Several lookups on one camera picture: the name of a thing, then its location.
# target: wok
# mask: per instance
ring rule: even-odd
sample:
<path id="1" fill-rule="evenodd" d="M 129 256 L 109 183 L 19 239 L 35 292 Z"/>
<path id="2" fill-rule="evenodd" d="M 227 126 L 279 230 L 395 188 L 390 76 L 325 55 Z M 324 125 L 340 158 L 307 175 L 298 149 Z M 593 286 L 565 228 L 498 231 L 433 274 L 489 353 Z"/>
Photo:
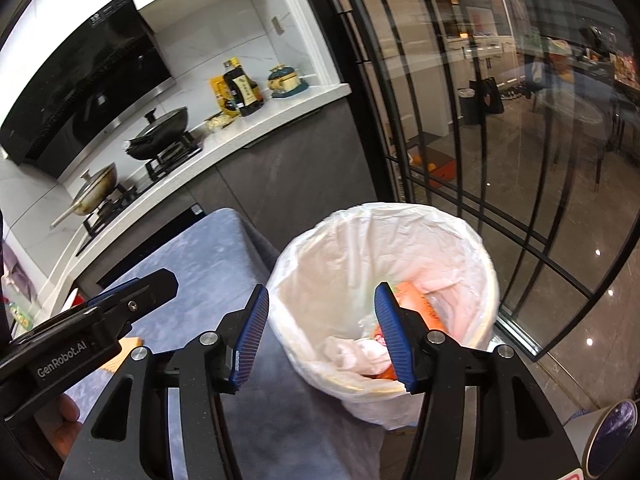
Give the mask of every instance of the wok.
<path id="1" fill-rule="evenodd" d="M 51 229 L 55 229 L 60 222 L 72 213 L 78 216 L 86 216 L 94 212 L 94 210 L 116 189 L 118 181 L 118 172 L 115 163 L 102 168 L 98 173 L 91 176 L 89 171 L 85 171 L 82 178 L 86 180 L 69 209 L 62 213 L 53 224 Z"/>
<path id="2" fill-rule="evenodd" d="M 127 155 L 136 160 L 155 158 L 176 140 L 179 140 L 187 128 L 189 114 L 186 106 L 177 108 L 157 119 L 154 115 L 155 111 L 154 108 L 145 114 L 146 120 L 149 122 L 146 128 L 137 137 L 124 143 Z"/>

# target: floor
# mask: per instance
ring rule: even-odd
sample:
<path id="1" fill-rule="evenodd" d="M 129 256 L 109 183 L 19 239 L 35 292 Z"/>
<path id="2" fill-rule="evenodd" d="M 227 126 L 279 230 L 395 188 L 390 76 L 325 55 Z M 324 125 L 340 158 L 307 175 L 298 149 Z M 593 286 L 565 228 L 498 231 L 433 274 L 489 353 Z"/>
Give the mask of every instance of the floor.
<path id="1" fill-rule="evenodd" d="M 484 192 L 488 203 L 527 226 L 532 218 L 544 155 L 544 111 L 542 107 L 533 111 L 532 101 L 524 97 L 504 104 L 505 113 L 487 120 L 488 185 Z M 603 131 L 610 131 L 610 123 L 603 125 Z M 625 135 L 624 145 L 628 146 L 630 128 Z M 480 127 L 463 126 L 460 137 L 463 187 L 480 196 Z M 593 291 L 618 254 L 640 210 L 640 168 L 623 152 L 607 152 L 600 186 L 596 190 L 596 140 L 584 136 L 576 142 L 577 162 L 572 172 L 569 165 L 571 130 L 567 131 L 566 125 L 555 124 L 549 137 L 548 171 L 534 229 L 542 237 L 549 235 L 564 181 L 569 179 L 570 194 L 564 197 L 566 211 L 550 257 Z M 430 142 L 429 147 L 455 156 L 451 135 Z M 559 156 L 554 164 L 556 152 Z M 445 188 L 440 189 L 453 196 Z M 415 186 L 415 193 L 418 202 L 428 203 L 423 188 Z M 456 214 L 455 206 L 441 197 L 432 195 L 431 203 Z M 477 210 L 471 200 L 465 199 L 465 204 Z M 518 237 L 525 238 L 526 232 L 491 212 L 486 214 Z M 474 216 L 463 212 L 463 218 L 474 229 L 479 229 Z M 521 250 L 487 224 L 481 226 L 481 235 L 503 292 L 510 284 Z M 538 250 L 543 249 L 543 244 L 533 238 L 531 244 Z M 564 340 L 536 364 L 529 362 L 532 375 L 563 423 L 579 410 L 594 410 L 632 395 L 640 372 L 638 254 L 636 247 L 607 293 Z M 510 311 L 518 306 L 537 262 L 535 257 L 525 253 L 520 272 L 506 298 L 505 307 Z M 551 268 L 544 267 L 516 319 L 540 346 L 544 346 L 585 301 L 576 288 Z M 412 434 L 407 432 L 388 434 L 381 455 L 384 480 L 401 477 L 411 441 Z"/>

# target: stove burner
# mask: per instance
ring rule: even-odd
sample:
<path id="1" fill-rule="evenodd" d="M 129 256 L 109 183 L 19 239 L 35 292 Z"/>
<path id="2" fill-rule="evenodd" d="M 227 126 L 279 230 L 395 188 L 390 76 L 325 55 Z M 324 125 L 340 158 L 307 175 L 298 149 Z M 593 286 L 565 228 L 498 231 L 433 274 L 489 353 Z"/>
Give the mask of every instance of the stove burner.
<path id="1" fill-rule="evenodd" d="M 98 209 L 91 213 L 82 222 L 82 225 L 84 225 L 89 237 L 84 241 L 80 249 L 78 249 L 76 256 L 84 251 L 87 245 L 89 245 L 91 241 L 97 237 L 97 235 L 100 234 L 100 232 L 107 227 L 114 218 L 116 218 L 116 216 L 122 213 L 141 195 L 141 193 L 136 189 L 136 186 L 133 186 L 130 189 L 125 189 L 122 184 L 117 184 L 116 190 L 120 192 L 120 196 L 112 198 L 112 194 L 105 198 L 98 206 Z"/>
<path id="2" fill-rule="evenodd" d="M 184 132 L 180 139 L 145 164 L 146 172 L 153 182 L 157 182 L 201 151 L 191 134 Z"/>
<path id="3" fill-rule="evenodd" d="M 102 204 L 98 206 L 98 209 L 82 222 L 89 236 L 78 249 L 76 256 L 84 251 L 94 238 L 128 206 L 133 204 L 139 196 L 153 187 L 156 182 L 166 177 L 175 168 L 201 151 L 202 148 L 197 145 L 196 141 L 191 137 L 191 134 L 185 132 L 179 140 L 176 140 L 171 146 L 164 150 L 164 152 L 145 164 L 149 179 L 143 178 L 131 189 L 125 189 L 122 184 L 118 184 L 116 190 L 118 190 L 120 195 L 117 197 L 113 197 L 113 195 L 107 197 Z"/>

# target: finger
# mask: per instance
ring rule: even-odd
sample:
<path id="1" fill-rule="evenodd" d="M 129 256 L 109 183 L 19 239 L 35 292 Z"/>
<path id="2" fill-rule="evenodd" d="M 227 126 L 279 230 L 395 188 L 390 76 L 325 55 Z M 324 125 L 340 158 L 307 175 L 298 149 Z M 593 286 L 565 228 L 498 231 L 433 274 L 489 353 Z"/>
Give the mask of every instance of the finger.
<path id="1" fill-rule="evenodd" d="M 65 422 L 54 432 L 51 445 L 63 460 L 71 451 L 71 447 L 76 441 L 76 438 L 78 438 L 80 430 L 82 430 L 82 424 L 80 422 Z"/>
<path id="2" fill-rule="evenodd" d="M 69 422 L 76 422 L 80 418 L 80 408 L 67 394 L 60 395 L 60 415 Z"/>

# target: soy sauce bottle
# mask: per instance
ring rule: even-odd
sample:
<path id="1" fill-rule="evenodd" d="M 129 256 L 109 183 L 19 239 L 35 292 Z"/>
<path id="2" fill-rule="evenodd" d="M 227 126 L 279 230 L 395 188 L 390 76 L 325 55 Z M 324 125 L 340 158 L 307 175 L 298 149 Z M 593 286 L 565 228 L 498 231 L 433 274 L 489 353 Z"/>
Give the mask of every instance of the soy sauce bottle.
<path id="1" fill-rule="evenodd" d="M 231 62 L 231 65 L 236 66 L 238 68 L 242 68 L 242 65 L 240 64 L 240 60 L 237 57 L 232 57 L 229 61 Z M 247 78 L 247 81 L 249 82 L 249 86 L 251 86 L 252 90 L 254 91 L 255 98 L 258 99 L 258 101 L 264 102 L 264 97 L 262 97 L 262 92 L 260 92 L 260 87 L 258 86 L 258 83 L 255 82 L 253 79 L 251 79 L 248 75 L 246 76 L 246 78 Z"/>
<path id="2" fill-rule="evenodd" d="M 262 108 L 264 101 L 256 97 L 251 80 L 244 73 L 242 66 L 239 63 L 236 66 L 234 59 L 230 59 L 225 61 L 225 68 L 227 72 L 223 77 L 240 114 L 243 117 L 247 117 Z"/>

